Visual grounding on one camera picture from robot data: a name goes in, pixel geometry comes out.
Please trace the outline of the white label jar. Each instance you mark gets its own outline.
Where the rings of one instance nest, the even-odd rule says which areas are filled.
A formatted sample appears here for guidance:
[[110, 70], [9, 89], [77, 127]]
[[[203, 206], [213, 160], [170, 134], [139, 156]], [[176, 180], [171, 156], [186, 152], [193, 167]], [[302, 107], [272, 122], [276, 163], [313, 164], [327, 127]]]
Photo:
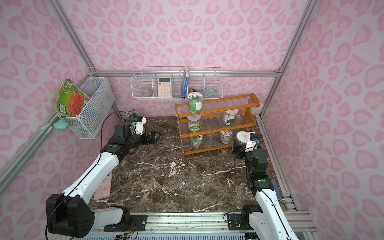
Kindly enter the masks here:
[[224, 111], [223, 123], [227, 126], [233, 126], [236, 123], [238, 113], [238, 109]]
[[234, 139], [234, 147], [245, 148], [250, 140], [251, 134], [245, 131], [239, 131]]

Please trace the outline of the green label jar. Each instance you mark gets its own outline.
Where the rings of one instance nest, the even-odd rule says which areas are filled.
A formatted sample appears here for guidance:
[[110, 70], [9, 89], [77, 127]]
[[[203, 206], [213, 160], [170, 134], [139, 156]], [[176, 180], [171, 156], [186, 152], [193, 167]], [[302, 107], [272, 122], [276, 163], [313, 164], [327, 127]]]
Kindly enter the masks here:
[[201, 119], [202, 119], [201, 115], [187, 117], [189, 131], [199, 132], [202, 127]]
[[203, 110], [203, 95], [199, 92], [191, 92], [188, 94], [189, 111], [198, 114]]

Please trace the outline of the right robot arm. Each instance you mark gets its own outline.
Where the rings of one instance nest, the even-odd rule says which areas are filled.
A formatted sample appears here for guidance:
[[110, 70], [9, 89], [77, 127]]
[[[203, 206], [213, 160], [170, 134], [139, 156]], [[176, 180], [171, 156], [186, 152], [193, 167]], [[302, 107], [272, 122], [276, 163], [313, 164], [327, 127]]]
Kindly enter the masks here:
[[257, 201], [256, 205], [243, 207], [243, 223], [252, 228], [260, 240], [297, 240], [267, 175], [267, 153], [257, 145], [234, 145], [233, 153], [236, 159], [244, 161], [247, 186]]

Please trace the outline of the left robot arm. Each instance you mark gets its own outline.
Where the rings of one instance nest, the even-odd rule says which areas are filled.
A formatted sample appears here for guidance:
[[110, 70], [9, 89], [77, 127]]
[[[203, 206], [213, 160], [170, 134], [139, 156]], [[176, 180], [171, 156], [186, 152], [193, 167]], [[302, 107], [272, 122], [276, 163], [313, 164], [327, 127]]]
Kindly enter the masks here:
[[161, 133], [145, 132], [135, 123], [119, 122], [113, 136], [101, 149], [92, 165], [61, 194], [46, 200], [45, 233], [81, 239], [93, 230], [138, 233], [145, 230], [147, 216], [131, 216], [128, 207], [110, 207], [92, 211], [88, 204], [111, 171], [138, 146], [154, 145]]

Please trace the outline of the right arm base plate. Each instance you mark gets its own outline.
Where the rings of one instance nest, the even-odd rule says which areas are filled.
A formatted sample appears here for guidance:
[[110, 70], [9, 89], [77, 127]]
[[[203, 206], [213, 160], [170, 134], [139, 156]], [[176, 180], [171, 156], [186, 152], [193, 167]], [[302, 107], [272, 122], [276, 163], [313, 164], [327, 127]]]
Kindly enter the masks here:
[[250, 226], [244, 221], [242, 214], [225, 213], [224, 221], [228, 224], [230, 231], [249, 230]]

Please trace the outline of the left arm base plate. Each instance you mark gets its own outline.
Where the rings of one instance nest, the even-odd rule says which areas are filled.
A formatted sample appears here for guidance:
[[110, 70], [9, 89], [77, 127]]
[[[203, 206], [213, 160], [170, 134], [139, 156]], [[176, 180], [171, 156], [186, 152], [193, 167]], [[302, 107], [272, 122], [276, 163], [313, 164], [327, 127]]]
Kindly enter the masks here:
[[148, 215], [129, 215], [114, 225], [104, 227], [104, 232], [124, 232], [129, 233], [133, 230], [144, 232], [146, 229]]

